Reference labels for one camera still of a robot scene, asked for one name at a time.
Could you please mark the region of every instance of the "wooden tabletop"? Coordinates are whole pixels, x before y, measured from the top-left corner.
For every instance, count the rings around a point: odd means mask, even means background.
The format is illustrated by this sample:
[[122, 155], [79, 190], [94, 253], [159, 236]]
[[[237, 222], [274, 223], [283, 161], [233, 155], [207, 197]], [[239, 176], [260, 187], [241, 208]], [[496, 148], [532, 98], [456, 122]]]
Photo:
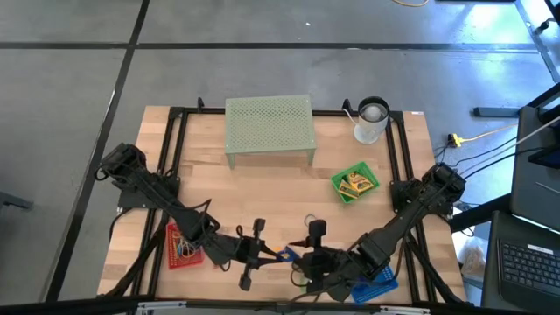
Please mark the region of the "wooden tabletop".
[[[158, 163], [168, 112], [169, 107], [147, 107], [136, 141], [136, 146], [146, 153], [152, 172]], [[403, 115], [414, 174], [420, 178], [434, 164], [425, 117], [421, 112]], [[382, 227], [394, 216], [389, 197], [392, 178], [387, 139], [383, 133], [376, 143], [358, 143], [353, 135], [354, 125], [347, 117], [314, 116], [313, 123], [317, 139], [313, 166], [307, 165], [304, 152], [239, 154], [231, 171], [224, 153], [225, 116], [190, 114], [179, 167], [178, 198], [188, 206], [211, 198], [208, 212], [220, 222], [219, 232], [223, 234], [235, 235], [238, 224], [249, 234], [255, 218], [265, 219], [261, 237], [272, 249], [303, 240], [307, 236], [304, 218], [314, 214], [327, 222], [323, 244], [346, 249], [363, 233]], [[393, 127], [399, 171], [405, 179], [398, 131], [394, 124]], [[178, 128], [179, 120], [173, 129], [168, 167]], [[360, 161], [367, 163], [381, 186], [345, 205], [334, 191], [330, 177]], [[98, 293], [112, 289], [136, 259], [146, 214], [145, 209], [134, 209], [116, 223]], [[432, 264], [453, 292], [466, 299], [449, 227], [434, 215], [427, 216], [423, 224]], [[293, 249], [303, 253], [300, 248]], [[301, 293], [290, 282], [289, 263], [255, 270], [251, 273], [250, 291], [243, 291], [238, 287], [243, 265], [238, 262], [232, 262], [228, 272], [216, 269], [207, 258], [195, 267], [169, 270], [167, 256], [166, 249], [157, 286], [158, 298], [270, 301], [289, 300]], [[393, 270], [396, 257], [397, 254], [391, 257]], [[420, 297], [426, 300], [424, 274], [417, 261], [415, 265]], [[151, 261], [146, 266], [143, 293], [147, 291]], [[404, 259], [401, 269], [397, 279], [399, 287], [371, 300], [372, 303], [410, 302]], [[332, 300], [323, 294], [319, 302]]]

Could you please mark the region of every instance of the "blue plastic basket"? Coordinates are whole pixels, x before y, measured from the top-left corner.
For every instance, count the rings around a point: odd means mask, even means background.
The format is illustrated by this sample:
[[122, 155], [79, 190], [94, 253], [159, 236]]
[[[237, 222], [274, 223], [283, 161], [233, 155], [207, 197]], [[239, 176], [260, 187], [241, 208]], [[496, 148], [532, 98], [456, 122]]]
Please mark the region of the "blue plastic basket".
[[[377, 275], [374, 281], [371, 284], [358, 284], [353, 287], [352, 289], [352, 298], [353, 301], [358, 304], [364, 304], [372, 298], [377, 298], [381, 294], [387, 293], [396, 289], [399, 286], [399, 283], [396, 280], [393, 280], [389, 283], [384, 285], [379, 285], [380, 283], [385, 283], [388, 280], [393, 278], [393, 270], [389, 266], [385, 267], [385, 269]], [[367, 280], [361, 278], [360, 281], [366, 282]]]

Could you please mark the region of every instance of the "laptop keyboard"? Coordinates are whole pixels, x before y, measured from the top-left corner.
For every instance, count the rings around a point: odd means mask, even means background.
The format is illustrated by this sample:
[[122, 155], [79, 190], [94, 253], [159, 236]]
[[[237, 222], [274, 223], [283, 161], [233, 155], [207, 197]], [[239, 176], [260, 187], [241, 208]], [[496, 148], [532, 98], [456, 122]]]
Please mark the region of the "laptop keyboard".
[[500, 242], [501, 279], [560, 297], [560, 256]]

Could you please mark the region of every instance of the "blue object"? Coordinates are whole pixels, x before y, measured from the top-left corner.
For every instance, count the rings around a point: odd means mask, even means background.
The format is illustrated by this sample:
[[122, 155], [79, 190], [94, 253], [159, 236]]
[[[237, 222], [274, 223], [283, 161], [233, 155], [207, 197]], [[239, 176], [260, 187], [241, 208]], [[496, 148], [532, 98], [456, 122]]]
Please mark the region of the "blue object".
[[287, 246], [283, 248], [283, 250], [277, 252], [277, 254], [279, 254], [282, 257], [282, 261], [285, 263], [291, 263], [296, 258], [299, 258], [299, 255], [296, 254], [295, 251], [291, 250], [291, 248]]
[[[381, 294], [387, 293], [396, 289], [399, 283], [396, 280], [392, 280], [387, 283], [387, 281], [393, 278], [393, 270], [389, 266], [377, 275], [371, 284], [357, 284], [352, 289], [352, 298], [357, 305], [366, 303], [372, 298], [377, 298]], [[361, 282], [367, 282], [368, 280], [360, 278]]]

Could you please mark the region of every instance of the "concrete floor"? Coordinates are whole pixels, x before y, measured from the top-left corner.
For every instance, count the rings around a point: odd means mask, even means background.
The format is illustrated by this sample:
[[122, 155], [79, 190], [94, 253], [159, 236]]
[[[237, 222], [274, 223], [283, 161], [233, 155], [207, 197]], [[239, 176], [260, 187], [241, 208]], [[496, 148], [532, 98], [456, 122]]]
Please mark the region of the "concrete floor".
[[[546, 12], [533, 2], [523, 4], [537, 24]], [[2, 1], [0, 41], [128, 42], [140, 4]], [[512, 3], [431, 1], [404, 8], [389, 0], [160, 0], [150, 4], [140, 42], [530, 44], [526, 22]], [[542, 35], [554, 61], [559, 33], [552, 25]], [[0, 50], [0, 191], [35, 201], [30, 212], [0, 211], [1, 305], [40, 299], [123, 55]], [[194, 106], [200, 96], [220, 107], [228, 97], [307, 93], [318, 109], [379, 95], [393, 109], [422, 110], [435, 148], [450, 132], [471, 137], [512, 123], [474, 118], [472, 107], [520, 107], [553, 83], [532, 50], [142, 50], [132, 60], [107, 150], [135, 141], [147, 105]], [[445, 161], [514, 134], [449, 150]], [[509, 192], [512, 165], [509, 160], [477, 175], [463, 199], [484, 202]], [[109, 182], [95, 185], [61, 298], [95, 295], [117, 196]], [[476, 234], [487, 237], [487, 228], [477, 227]]]

